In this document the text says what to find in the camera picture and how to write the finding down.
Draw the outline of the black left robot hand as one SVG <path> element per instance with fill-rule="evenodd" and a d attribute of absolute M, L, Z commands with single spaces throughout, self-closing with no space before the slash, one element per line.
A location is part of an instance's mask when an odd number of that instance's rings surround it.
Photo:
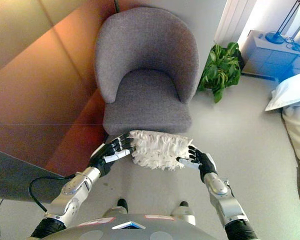
<path fill-rule="evenodd" d="M 90 156 L 88 166 L 97 168 L 100 171 L 100 177 L 106 176 L 115 161 L 135 151 L 132 140 L 130 133 L 127 132 L 116 137 L 110 143 L 103 143 Z"/>

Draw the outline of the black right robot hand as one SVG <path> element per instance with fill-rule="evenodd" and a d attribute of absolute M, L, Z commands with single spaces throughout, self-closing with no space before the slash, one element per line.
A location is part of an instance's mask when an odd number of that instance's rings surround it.
<path fill-rule="evenodd" d="M 188 158 L 178 156 L 176 161 L 185 165 L 186 167 L 198 169 L 200 173 L 200 179 L 203 183 L 205 183 L 204 177 L 206 174 L 218 174 L 216 164 L 209 153 L 201 152 L 193 145 L 188 147 L 188 153 Z"/>

